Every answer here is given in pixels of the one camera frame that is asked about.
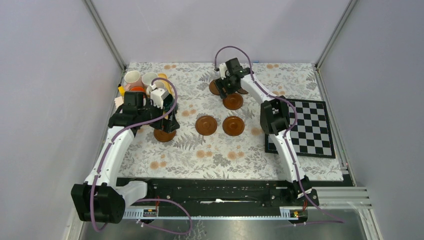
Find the brown wooden coaster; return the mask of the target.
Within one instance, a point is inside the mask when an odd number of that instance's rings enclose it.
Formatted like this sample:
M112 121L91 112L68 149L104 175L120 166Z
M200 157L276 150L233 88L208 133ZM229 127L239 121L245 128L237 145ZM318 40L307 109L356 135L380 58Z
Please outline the brown wooden coaster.
M229 136L239 136L244 132L245 122L240 117L229 116L223 121L222 129Z
M216 80L212 80L212 81L210 82L210 84L209 84L209 91L210 91L212 94L216 95L216 96L219 96L219 95L220 95L220 92L219 92L219 90L218 90L218 88L217 88L217 86L216 86Z
M210 115L201 116L195 122L195 129L202 136L210 136L214 134L217 128L217 120Z
M177 133L176 130L168 133L163 130L155 129L153 131L153 136L157 141L161 143L166 143L166 142L170 142L176 136L176 133Z
M243 97L239 93L232 93L222 100L225 108L228 110L238 110L244 103Z

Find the dark brown coaster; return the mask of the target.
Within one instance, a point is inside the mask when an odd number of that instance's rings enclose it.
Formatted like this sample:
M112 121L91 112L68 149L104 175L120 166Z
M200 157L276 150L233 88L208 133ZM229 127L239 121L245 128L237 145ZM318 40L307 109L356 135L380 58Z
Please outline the dark brown coaster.
M248 92L246 91L246 90L244 90L244 89L239 89L238 91L237 91L239 94L242 94L242 95L247 95L248 94Z

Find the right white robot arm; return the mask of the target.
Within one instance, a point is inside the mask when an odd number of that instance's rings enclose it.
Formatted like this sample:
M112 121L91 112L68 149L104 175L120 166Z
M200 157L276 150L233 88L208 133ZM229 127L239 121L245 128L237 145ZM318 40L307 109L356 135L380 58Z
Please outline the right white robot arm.
M279 161L283 167L285 180L289 183L287 201L293 206L311 201L312 186L300 166L291 139L291 129L296 125L290 122L289 110L295 107L285 97L270 92L256 77L251 67L242 67L237 58L225 63L214 64L214 70L220 76L215 86L222 99L244 90L260 105L260 126L274 143Z

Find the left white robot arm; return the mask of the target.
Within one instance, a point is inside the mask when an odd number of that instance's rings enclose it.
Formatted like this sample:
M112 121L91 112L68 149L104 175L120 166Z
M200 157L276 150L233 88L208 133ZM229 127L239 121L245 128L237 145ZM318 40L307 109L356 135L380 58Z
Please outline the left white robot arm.
M123 103L109 118L106 142L93 169L82 184L74 184L71 189L81 221L117 224L126 208L136 201L144 206L154 202L155 192L146 182L136 180L117 187L117 174L141 126L148 125L167 134L179 129L176 107L174 96L166 89L124 94Z

